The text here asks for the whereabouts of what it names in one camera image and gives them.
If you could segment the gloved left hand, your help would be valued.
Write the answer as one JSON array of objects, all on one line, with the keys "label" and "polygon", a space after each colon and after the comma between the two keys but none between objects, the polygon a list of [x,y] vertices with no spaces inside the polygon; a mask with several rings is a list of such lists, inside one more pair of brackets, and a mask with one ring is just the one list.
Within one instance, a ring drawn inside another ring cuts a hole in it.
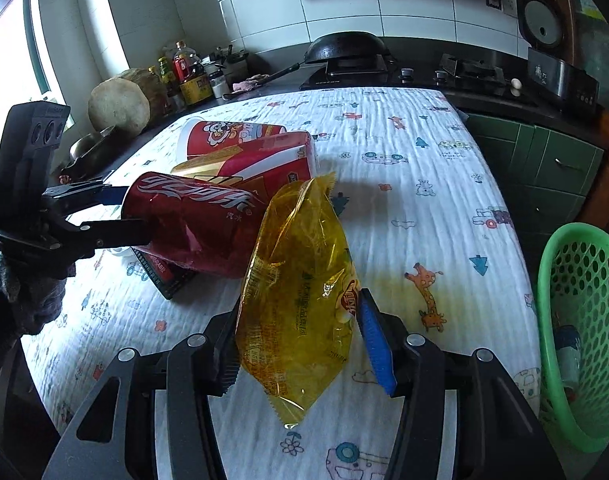
[{"label": "gloved left hand", "polygon": [[41,333],[58,318],[67,278],[75,275],[76,266],[69,266],[61,280],[13,269],[0,252],[0,371],[19,338]]}]

